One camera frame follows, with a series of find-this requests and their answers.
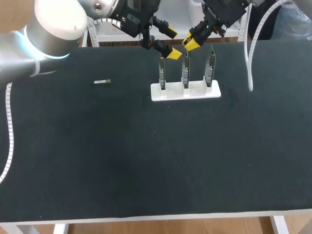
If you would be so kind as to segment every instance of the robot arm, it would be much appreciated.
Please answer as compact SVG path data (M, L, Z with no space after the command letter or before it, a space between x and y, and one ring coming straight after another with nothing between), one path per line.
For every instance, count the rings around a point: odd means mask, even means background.
M204 0L202 10L204 19L191 28L183 45L188 51L203 45L211 33L224 37L226 28L231 27L245 13L249 4L259 6L264 0ZM312 0L297 0L296 5L312 19Z
M54 72L77 48L88 19L120 21L120 30L136 37L140 44L155 48L165 58L178 59L181 53L150 35L153 25L171 38L176 32L167 22L154 17L160 0L35 0L30 21L20 31L0 35L0 86L18 78Z

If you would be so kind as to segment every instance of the black tablecloth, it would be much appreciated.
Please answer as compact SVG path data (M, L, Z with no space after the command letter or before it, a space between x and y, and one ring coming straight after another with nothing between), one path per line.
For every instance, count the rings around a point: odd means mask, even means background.
M191 80L208 47L191 54ZM152 102L158 53L138 47L79 49L58 72L16 81L0 222L312 208L312 42L260 41L252 93L243 44L214 50L219 99ZM166 70L179 81L181 60Z

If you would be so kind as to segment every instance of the white cable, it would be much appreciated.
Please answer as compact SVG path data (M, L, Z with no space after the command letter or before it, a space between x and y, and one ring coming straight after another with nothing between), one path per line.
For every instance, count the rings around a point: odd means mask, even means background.
M258 27L257 27L257 30L254 34L254 37L253 37L253 41L252 41L252 44L251 44L251 47L250 47L250 52L249 52L249 57L248 57L248 64L247 64L247 72L248 72L248 87L249 87L249 90L252 91L254 89L254 85L253 85L253 75L252 75L252 62L253 62L253 55L254 55L254 48L255 48L255 45L257 43L257 40L258 40L258 37L259 37L259 34L261 32L261 29L265 23L265 21L268 19L268 17L270 16L270 14L276 9L278 8L280 5L283 5L284 3L286 2L289 2L289 1L292 1L292 0L279 0L278 2L276 2L273 6L271 6L269 8L269 10L264 14L264 16L262 17Z
M250 5L248 6L247 18L246 18L246 25L245 25L245 32L244 32L244 53L245 53L245 62L246 62L246 66L247 66L247 63L248 63L248 48L247 48L248 26L249 26L250 13L251 13L251 11L252 11L252 7L253 7L252 4L250 4Z
M12 123L12 113L11 113L11 88L12 83L9 83L6 86L6 92L5 92L5 108L6 108L6 117L8 120L8 130L9 130L9 156L6 161L6 165L4 167L3 173L0 176L0 184L6 177L6 174L9 172L12 159L13 159L13 150L14 150L14 134L13 134L13 123Z
M111 23L112 25L114 25L120 29L120 24L121 24L120 21L118 21L116 19L110 19L110 18L103 18L103 19L95 20L92 23L88 24L87 29L92 28L92 27L96 26L97 24L100 24L103 22Z

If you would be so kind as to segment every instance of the white shelf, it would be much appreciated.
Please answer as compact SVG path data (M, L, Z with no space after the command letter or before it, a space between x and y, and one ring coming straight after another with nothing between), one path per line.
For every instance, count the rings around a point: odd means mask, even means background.
M189 30L194 26L189 17L189 0L162 0L159 10L155 15L167 21L178 33L175 39L185 39ZM238 37L240 24L236 22L231 28L227 29L225 37ZM170 40L170 38L162 33L156 27L151 28L151 35L159 40ZM219 38L220 36L212 33L210 38ZM138 41L139 38L133 38L122 31L116 29L110 24L100 24L97 26L97 39L99 42L107 41Z

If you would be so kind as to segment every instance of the white holder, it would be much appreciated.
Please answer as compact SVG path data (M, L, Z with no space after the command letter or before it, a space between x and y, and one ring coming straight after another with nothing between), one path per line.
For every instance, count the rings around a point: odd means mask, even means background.
M219 98L221 91L216 80L213 80L211 88L208 88L204 77L203 80L190 81L188 89L184 89L183 82L168 82L166 90L161 90L159 83L152 84L151 97L152 101Z

